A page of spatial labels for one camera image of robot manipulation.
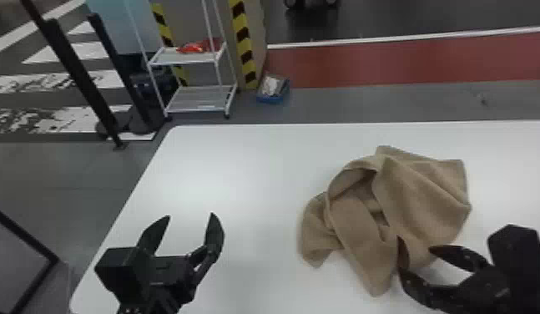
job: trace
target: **red floor stripe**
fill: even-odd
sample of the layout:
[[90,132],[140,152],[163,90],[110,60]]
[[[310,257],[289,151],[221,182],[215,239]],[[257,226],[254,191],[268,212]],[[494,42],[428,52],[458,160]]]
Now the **red floor stripe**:
[[540,79],[540,33],[269,50],[297,88]]

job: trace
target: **hazard tape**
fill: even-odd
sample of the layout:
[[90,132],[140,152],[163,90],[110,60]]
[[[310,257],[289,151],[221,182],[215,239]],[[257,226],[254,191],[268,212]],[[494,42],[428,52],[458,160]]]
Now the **hazard tape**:
[[[163,40],[164,46],[174,47],[172,33],[170,32],[169,25],[166,23],[166,18],[164,18],[163,6],[160,3],[151,3],[151,11],[153,11],[154,20],[157,22],[159,34]],[[183,86],[188,86],[188,73],[181,65],[173,66],[172,73],[179,78]]]
[[242,63],[242,74],[245,77],[246,88],[255,89],[258,86],[258,79],[245,3],[243,0],[229,0],[229,5],[233,13],[233,29],[236,34],[237,50]]

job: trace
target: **beige towel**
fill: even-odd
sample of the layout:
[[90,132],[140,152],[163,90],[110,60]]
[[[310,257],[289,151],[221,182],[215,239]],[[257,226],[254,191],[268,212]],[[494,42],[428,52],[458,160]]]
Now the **beige towel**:
[[366,289],[379,296],[397,264],[415,270],[431,262],[427,248],[452,242],[470,210],[460,160],[381,146],[346,165],[306,206],[300,251],[318,267],[345,250]]

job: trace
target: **red item on shelf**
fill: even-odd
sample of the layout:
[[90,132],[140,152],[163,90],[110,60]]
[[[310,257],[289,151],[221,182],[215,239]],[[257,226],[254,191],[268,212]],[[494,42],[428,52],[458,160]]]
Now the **red item on shelf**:
[[[213,38],[214,50],[221,49],[221,38]],[[195,43],[186,43],[182,47],[176,48],[179,53],[207,53],[211,52],[211,42],[209,38]]]

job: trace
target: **metal shelf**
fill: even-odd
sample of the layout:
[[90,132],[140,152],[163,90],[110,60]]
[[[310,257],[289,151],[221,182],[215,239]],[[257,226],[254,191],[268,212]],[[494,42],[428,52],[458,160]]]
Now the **metal shelf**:
[[167,113],[224,111],[229,114],[237,84],[180,87],[166,106]]
[[[135,21],[132,10],[128,5],[129,0],[124,0],[125,10],[129,16],[132,27],[141,50],[141,55],[144,60],[149,59],[149,56],[143,45],[143,40],[139,34],[139,28]],[[209,20],[209,13],[207,9],[207,0],[200,0],[201,7],[203,8],[205,28],[207,29],[209,46],[214,50],[214,36],[213,30],[211,28],[211,21]],[[223,111],[227,119],[230,118],[230,105],[233,102],[233,98],[238,89],[238,84],[236,81],[235,66],[233,65],[233,60],[230,57],[229,47],[227,46],[227,39],[225,36],[225,30],[223,28],[223,22],[221,21],[221,16],[219,14],[219,8],[217,6],[217,0],[210,0],[215,16],[217,17],[217,26],[219,27],[219,33],[222,37],[221,47],[216,52],[208,53],[179,53],[176,48],[164,47],[164,42],[159,36],[159,46],[161,47],[157,53],[146,63],[147,72],[151,78],[151,83],[153,84],[154,93],[157,96],[160,107],[163,110],[164,116],[168,117],[169,113],[178,113],[178,112],[197,112],[197,111]],[[233,83],[231,85],[223,85],[223,79],[221,78],[221,72],[219,69],[219,61],[222,58],[223,54],[227,55],[229,61],[230,73],[233,78]],[[211,63],[214,66],[215,77],[217,78],[217,85],[210,86],[199,86],[199,87],[187,87],[184,86],[181,82],[178,75],[176,79],[178,80],[178,89],[172,96],[171,100],[166,104],[165,99],[160,93],[159,85],[157,84],[156,78],[154,76],[153,67],[158,66],[170,66],[170,65],[186,65],[194,63]]]
[[193,63],[219,63],[227,49],[227,43],[222,43],[215,53],[179,53],[175,47],[161,47],[149,60],[149,66],[182,65]]

